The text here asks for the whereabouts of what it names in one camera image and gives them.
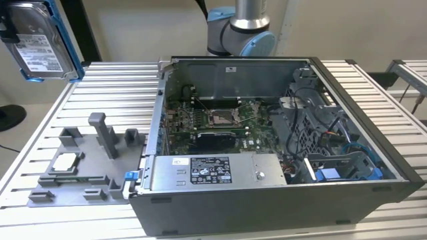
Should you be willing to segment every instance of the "hard drive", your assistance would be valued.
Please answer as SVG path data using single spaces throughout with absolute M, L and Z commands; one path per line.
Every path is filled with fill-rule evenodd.
M 32 82 L 81 80 L 84 71 L 55 1 L 3 2 L 1 13 L 9 36 L 1 40 L 24 78 Z

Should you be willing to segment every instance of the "warning label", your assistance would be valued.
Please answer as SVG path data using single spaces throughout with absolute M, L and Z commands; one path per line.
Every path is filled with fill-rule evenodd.
M 63 68 L 45 35 L 17 34 L 16 50 L 32 72 L 61 72 Z
M 232 183 L 228 157 L 192 157 L 190 162 L 192 184 Z

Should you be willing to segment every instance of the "motherboard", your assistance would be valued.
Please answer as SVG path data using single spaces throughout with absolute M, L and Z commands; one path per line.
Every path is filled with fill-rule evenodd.
M 280 153 L 268 108 L 271 105 L 256 99 L 170 102 L 170 154 Z

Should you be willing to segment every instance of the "metal rail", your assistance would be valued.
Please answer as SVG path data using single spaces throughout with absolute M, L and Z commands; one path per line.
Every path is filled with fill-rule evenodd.
M 394 60 L 387 72 L 398 74 L 427 96 L 427 60 Z
M 366 72 L 346 61 L 323 61 L 363 111 L 427 180 L 427 130 Z M 31 137 L 1 183 L 0 236 L 15 239 L 123 239 L 145 236 L 131 205 L 25 207 L 31 189 L 37 185 L 53 157 L 63 127 L 79 125 L 83 133 L 95 130 L 85 123 L 91 112 L 107 114 L 116 132 L 137 128 L 147 133 L 156 93 L 155 63 L 92 63 L 79 85 L 67 86 L 48 116 Z M 278 231 L 208 235 L 187 240 L 379 240 L 427 239 L 427 187 L 403 202 L 378 208 L 360 223 Z

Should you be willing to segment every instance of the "power supply label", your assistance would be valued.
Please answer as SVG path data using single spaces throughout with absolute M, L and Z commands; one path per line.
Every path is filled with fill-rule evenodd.
M 231 184 L 232 169 L 228 157 L 192 157 L 190 159 L 192 184 Z

